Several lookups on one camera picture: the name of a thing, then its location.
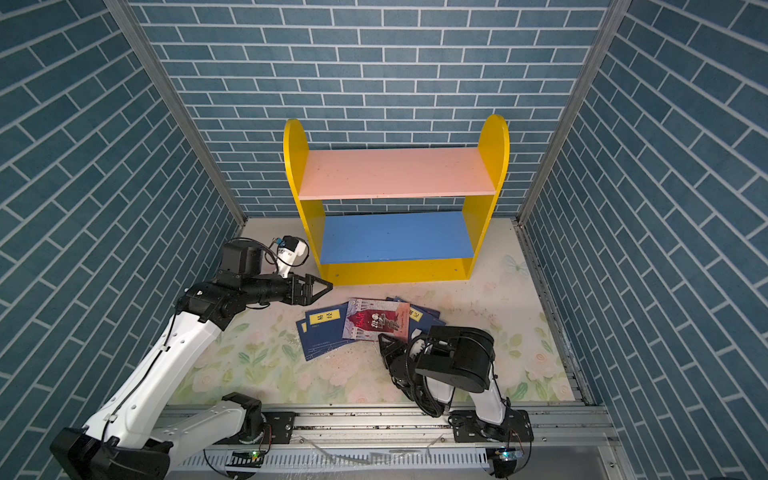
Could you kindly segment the pink red cover book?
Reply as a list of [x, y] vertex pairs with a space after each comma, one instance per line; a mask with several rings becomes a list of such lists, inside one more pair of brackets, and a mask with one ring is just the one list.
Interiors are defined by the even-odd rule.
[[409, 337], [411, 307], [407, 302], [353, 298], [347, 303], [342, 338], [377, 341], [380, 334]]

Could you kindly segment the navy book paw print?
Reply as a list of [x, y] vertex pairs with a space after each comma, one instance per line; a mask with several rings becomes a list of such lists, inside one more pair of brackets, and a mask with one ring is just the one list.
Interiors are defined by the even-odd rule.
[[342, 346], [353, 343], [343, 337], [347, 303], [328, 306], [305, 313], [309, 361]]

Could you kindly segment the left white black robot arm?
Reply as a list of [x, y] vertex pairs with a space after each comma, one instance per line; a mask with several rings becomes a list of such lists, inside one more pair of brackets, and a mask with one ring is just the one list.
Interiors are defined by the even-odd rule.
[[50, 446], [52, 455], [72, 479], [163, 479], [220, 440], [262, 444], [272, 432], [262, 404], [237, 392], [174, 426], [156, 422], [200, 355], [248, 306], [309, 306], [332, 288], [311, 274], [237, 274], [190, 287], [125, 383], [83, 426], [62, 429]]

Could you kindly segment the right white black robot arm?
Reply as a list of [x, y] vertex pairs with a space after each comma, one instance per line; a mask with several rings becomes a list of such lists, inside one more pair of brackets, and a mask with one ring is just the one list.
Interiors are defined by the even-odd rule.
[[500, 427], [511, 411], [495, 376], [493, 337], [478, 328], [439, 325], [408, 340], [378, 335], [390, 379], [423, 414], [446, 414], [454, 394], [467, 392], [483, 425]]

